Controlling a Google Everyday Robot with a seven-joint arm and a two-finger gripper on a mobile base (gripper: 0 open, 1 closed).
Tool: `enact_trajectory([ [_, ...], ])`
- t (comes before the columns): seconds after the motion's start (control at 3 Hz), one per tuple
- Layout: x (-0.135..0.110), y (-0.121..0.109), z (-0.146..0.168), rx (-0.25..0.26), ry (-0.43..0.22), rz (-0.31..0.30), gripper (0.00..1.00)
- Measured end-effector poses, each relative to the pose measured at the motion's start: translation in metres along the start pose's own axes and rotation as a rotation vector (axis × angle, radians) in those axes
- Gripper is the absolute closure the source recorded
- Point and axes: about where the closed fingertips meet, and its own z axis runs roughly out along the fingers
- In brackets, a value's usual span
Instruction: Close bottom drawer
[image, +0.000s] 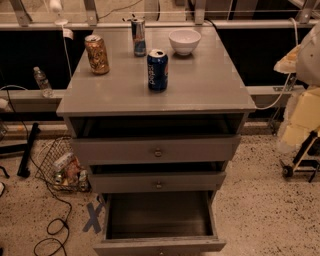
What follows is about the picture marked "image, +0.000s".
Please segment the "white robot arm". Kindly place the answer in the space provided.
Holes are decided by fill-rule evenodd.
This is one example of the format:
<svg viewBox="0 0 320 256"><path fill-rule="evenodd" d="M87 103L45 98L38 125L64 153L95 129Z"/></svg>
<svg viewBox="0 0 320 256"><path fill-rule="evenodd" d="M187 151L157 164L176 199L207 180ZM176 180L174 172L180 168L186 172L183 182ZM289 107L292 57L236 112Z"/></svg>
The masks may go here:
<svg viewBox="0 0 320 256"><path fill-rule="evenodd" d="M291 94L278 130L278 150L288 153L320 127L320 22L275 64L274 70L295 74L308 85L303 92Z"/></svg>

